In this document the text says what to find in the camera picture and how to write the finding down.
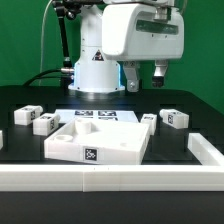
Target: white border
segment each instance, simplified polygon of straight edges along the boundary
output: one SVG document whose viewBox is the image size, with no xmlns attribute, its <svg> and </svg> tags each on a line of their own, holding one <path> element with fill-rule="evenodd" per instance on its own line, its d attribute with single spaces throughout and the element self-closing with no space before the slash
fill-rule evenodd
<svg viewBox="0 0 224 224">
<path fill-rule="evenodd" d="M 205 165 L 1 165 L 0 191 L 223 191 L 223 155 L 200 134 L 188 147 Z"/>
</svg>

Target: green wall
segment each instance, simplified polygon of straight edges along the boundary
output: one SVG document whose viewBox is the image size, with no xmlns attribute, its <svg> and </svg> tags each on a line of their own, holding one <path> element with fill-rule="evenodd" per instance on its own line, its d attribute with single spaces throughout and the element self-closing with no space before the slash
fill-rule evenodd
<svg viewBox="0 0 224 224">
<path fill-rule="evenodd" d="M 0 7 L 0 85 L 20 85 L 40 71 L 42 17 L 48 0 L 2 1 Z M 224 114 L 224 1 L 188 0 L 185 50 L 171 61 L 165 89 L 187 90 Z M 67 22 L 72 60 L 79 57 L 79 20 Z M 51 8 L 45 33 L 44 70 L 61 67 L 56 15 Z M 142 62 L 143 88 L 151 87 L 154 62 Z M 43 81 L 44 85 L 57 82 Z"/>
</svg>

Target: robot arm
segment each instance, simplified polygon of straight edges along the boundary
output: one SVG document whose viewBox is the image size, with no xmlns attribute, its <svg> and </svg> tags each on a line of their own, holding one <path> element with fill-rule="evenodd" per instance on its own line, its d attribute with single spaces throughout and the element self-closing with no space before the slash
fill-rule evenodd
<svg viewBox="0 0 224 224">
<path fill-rule="evenodd" d="M 138 61 L 155 60 L 155 86 L 162 86 L 168 59 L 181 58 L 184 23 L 175 0 L 59 0 L 68 19 L 81 15 L 81 52 L 69 89 L 87 95 L 123 92 L 124 62 L 127 89 L 138 91 Z"/>
</svg>

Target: black cable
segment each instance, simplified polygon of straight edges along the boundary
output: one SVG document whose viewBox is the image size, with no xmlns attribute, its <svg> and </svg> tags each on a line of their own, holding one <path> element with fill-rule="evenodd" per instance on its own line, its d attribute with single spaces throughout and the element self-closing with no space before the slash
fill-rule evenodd
<svg viewBox="0 0 224 224">
<path fill-rule="evenodd" d="M 33 79 L 33 81 L 39 80 L 39 79 L 61 79 L 61 78 L 70 78 L 71 79 L 71 77 L 67 76 L 67 75 L 58 75 L 58 76 L 37 77 L 37 78 Z"/>
<path fill-rule="evenodd" d="M 32 79 L 29 79 L 28 81 L 26 81 L 23 86 L 29 86 L 34 80 L 43 77 L 45 75 L 51 74 L 51 73 L 55 73 L 55 72 L 61 72 L 61 69 L 50 69 L 44 72 L 41 72 L 40 74 L 34 76 Z"/>
</svg>

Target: white platform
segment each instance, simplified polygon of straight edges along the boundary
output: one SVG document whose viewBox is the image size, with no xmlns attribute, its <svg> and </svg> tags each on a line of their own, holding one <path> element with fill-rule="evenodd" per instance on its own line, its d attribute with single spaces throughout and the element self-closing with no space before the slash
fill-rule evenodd
<svg viewBox="0 0 224 224">
<path fill-rule="evenodd" d="M 150 125 L 73 119 L 45 140 L 45 158 L 109 165 L 139 165 Z"/>
</svg>

